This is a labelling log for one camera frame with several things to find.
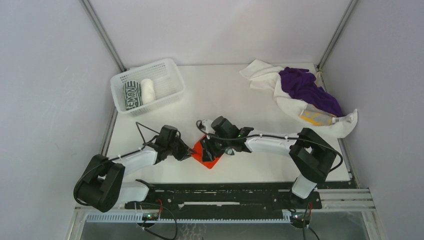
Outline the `orange towel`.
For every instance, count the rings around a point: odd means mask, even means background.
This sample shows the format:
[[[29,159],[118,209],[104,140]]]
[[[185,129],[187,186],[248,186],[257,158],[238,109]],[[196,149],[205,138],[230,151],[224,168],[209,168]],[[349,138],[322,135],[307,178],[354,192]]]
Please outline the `orange towel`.
[[[211,150],[211,145],[208,142],[206,135],[203,135],[194,145],[190,154],[197,162],[211,170],[221,159],[222,155],[216,155]]]

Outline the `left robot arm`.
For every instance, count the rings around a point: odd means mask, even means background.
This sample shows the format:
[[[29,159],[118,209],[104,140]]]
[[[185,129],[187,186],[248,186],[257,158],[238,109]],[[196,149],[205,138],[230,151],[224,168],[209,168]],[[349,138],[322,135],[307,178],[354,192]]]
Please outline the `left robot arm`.
[[[112,158],[94,155],[74,186],[73,198],[79,205],[93,207],[102,213],[128,202],[138,202],[149,209],[157,200],[156,194],[150,191],[152,186],[141,179],[125,182],[124,178],[169,156],[182,161],[192,154],[194,150],[182,140],[180,131],[164,125],[134,151]]]

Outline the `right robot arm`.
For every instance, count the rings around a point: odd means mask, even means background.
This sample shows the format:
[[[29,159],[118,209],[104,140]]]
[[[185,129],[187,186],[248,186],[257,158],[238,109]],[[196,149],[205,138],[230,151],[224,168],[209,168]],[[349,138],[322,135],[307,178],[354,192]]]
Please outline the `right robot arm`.
[[[289,194],[289,203],[295,208],[307,204],[317,185],[324,183],[329,173],[344,162],[339,151],[306,127],[298,133],[269,133],[253,127],[238,128],[223,116],[215,120],[197,120],[195,125],[204,134],[199,140],[203,163],[235,152],[290,157],[300,172]]]

